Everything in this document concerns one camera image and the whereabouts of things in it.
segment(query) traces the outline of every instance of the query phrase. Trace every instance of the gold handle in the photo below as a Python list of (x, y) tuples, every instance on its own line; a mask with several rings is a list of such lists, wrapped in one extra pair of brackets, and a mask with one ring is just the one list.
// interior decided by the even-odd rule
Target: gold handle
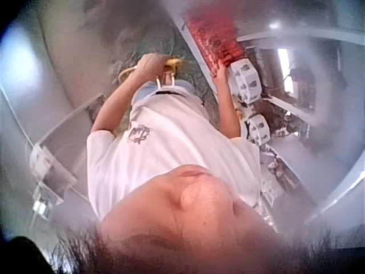
[[(177, 67), (179, 67), (183, 63), (183, 61), (184, 60), (178, 58), (167, 60), (165, 64), (165, 71), (169, 73), (174, 73), (176, 75)], [(119, 84), (122, 84), (129, 77), (129, 75), (136, 70), (136, 68), (137, 66), (134, 66), (123, 70), (118, 75)]]

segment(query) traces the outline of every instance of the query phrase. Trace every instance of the man's right arm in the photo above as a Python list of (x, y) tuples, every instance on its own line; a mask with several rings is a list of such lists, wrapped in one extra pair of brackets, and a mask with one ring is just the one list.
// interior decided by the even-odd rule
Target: man's right arm
[(96, 117), (91, 133), (101, 130), (113, 132), (131, 105), (135, 92), (144, 83), (156, 80), (156, 77), (164, 72), (168, 58), (167, 55), (145, 54), (138, 62), (136, 71), (105, 102)]

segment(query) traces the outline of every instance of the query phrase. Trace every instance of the light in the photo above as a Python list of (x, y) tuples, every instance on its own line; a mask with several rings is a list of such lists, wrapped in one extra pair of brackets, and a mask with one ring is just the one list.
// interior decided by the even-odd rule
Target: light
[(47, 206), (44, 203), (42, 203), (40, 201), (35, 201), (34, 202), (33, 210), (36, 213), (38, 213), (40, 215), (43, 215), (45, 213), (45, 211), (46, 211), (46, 208), (47, 208)]
[[(279, 53), (281, 70), (283, 72), (283, 77), (287, 77), (287, 75), (289, 74), (289, 71), (290, 71), (290, 63), (289, 63), (289, 56), (287, 54), (287, 50), (278, 49), (278, 53)], [(288, 91), (290, 93), (294, 92), (293, 81), (291, 80), (290, 77), (287, 77), (285, 79), (284, 86), (285, 86), (285, 91)]]
[(281, 23), (279, 21), (275, 21), (269, 24), (269, 28), (272, 30), (281, 29)]

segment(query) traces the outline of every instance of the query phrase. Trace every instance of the printed emblem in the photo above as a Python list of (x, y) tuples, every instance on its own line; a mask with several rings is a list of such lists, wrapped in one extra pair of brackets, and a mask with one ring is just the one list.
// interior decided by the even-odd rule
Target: printed emblem
[(144, 125), (138, 125), (131, 129), (129, 133), (128, 141), (141, 144), (142, 141), (146, 141), (150, 133), (150, 129)]

